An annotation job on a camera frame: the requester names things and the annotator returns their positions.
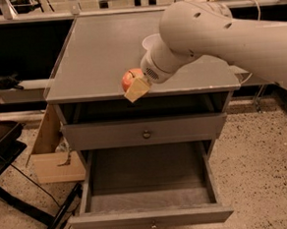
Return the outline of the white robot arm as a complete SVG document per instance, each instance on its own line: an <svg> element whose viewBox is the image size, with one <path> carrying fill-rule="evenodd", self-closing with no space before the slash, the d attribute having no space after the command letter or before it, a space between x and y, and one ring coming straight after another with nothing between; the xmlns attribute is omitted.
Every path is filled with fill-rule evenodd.
<svg viewBox="0 0 287 229"><path fill-rule="evenodd" d="M135 73L122 78L125 97L134 102L153 84L167 82L202 55L214 56L287 90L287 22L234 19L214 2L182 1L159 20L159 37Z"/></svg>

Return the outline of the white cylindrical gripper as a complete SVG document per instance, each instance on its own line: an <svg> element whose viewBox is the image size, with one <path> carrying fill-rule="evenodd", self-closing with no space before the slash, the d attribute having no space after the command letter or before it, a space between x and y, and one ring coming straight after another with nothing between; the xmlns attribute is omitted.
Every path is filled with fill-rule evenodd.
<svg viewBox="0 0 287 229"><path fill-rule="evenodd" d="M167 82L182 67L201 57L192 51L187 54L172 51L159 36L152 39L146 51L140 63L144 77L122 80L125 97L131 102L142 98L150 90L151 83Z"/></svg>

